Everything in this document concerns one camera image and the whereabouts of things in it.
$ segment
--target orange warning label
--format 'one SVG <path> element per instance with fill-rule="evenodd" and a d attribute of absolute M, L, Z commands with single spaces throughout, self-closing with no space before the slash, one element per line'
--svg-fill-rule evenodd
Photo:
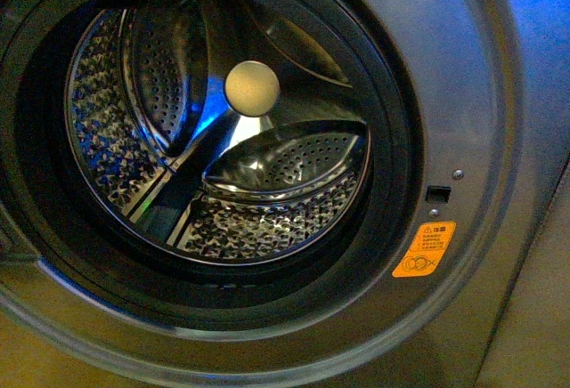
<path fill-rule="evenodd" d="M 392 276 L 423 277 L 431 274 L 444 256 L 454 232 L 455 222 L 431 222 L 421 225 Z"/>

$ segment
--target sticker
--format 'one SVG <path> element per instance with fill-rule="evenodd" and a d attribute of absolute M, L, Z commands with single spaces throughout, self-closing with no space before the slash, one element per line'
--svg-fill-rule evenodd
<path fill-rule="evenodd" d="M 424 277 L 436 270 L 452 241 L 455 222 L 424 223 L 408 252 L 392 272 L 394 277 Z"/>

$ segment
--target small screw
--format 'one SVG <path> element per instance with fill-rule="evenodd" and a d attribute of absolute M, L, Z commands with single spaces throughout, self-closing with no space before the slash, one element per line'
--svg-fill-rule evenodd
<path fill-rule="evenodd" d="M 465 173 L 463 173 L 463 170 L 455 170 L 452 173 L 452 178 L 454 181 L 460 181 L 461 179 L 463 179 L 464 175 L 465 175 Z"/>

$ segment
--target washing machine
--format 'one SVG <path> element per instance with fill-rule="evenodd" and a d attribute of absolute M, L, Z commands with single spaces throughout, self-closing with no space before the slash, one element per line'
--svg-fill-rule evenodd
<path fill-rule="evenodd" d="M 473 386 L 569 0 L 1 1 L 8 317 L 147 384 Z"/>

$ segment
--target warning sticker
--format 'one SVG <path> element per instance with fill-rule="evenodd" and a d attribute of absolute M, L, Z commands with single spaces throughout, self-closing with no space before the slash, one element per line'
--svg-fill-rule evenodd
<path fill-rule="evenodd" d="M 392 272 L 394 277 L 424 277 L 436 270 L 452 241 L 455 222 L 424 223 L 408 252 Z"/>

